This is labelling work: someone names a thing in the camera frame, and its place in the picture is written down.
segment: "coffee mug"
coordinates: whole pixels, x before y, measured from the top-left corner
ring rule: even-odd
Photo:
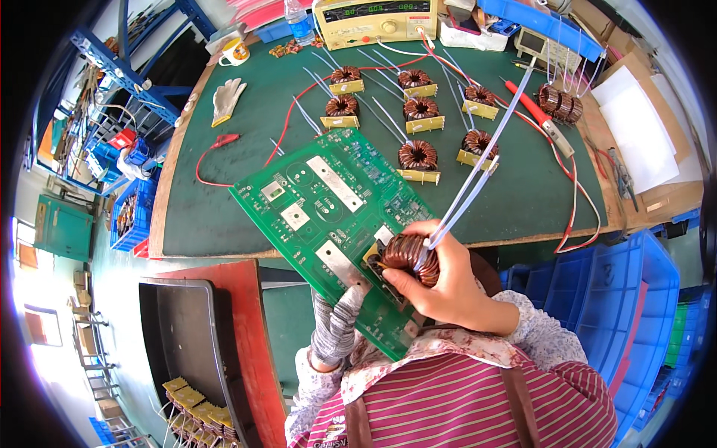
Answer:
[[[229,64],[222,64],[222,60],[226,59]],[[222,49],[222,57],[219,58],[219,65],[226,67],[227,65],[240,65],[249,59],[249,49],[241,37],[230,40]]]

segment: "knob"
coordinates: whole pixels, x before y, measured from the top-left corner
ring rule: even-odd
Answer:
[[[393,20],[386,20],[384,23],[381,24],[381,29],[383,29],[388,34],[393,34],[396,32],[396,22]]]

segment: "woman's hand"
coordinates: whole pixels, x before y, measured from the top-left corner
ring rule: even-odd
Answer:
[[[428,237],[439,223],[438,219],[415,222],[402,233]],[[433,288],[397,269],[386,269],[383,276],[424,316],[471,330],[511,334],[518,326],[518,308],[493,300],[478,288],[468,250],[448,233],[436,246],[436,253],[441,273]]]
[[[353,326],[366,293],[350,287],[335,307],[311,288],[316,329],[311,334],[311,366],[319,372],[330,372],[353,350]]]

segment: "power meter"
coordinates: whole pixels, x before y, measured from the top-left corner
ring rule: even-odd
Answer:
[[[326,48],[436,38],[438,0],[320,0],[313,8]]]

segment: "green circuit board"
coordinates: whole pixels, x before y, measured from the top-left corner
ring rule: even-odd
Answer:
[[[277,250],[332,305],[366,292],[356,328],[398,361],[424,318],[364,262],[413,221],[434,217],[416,191],[354,128],[336,128],[229,188]]]

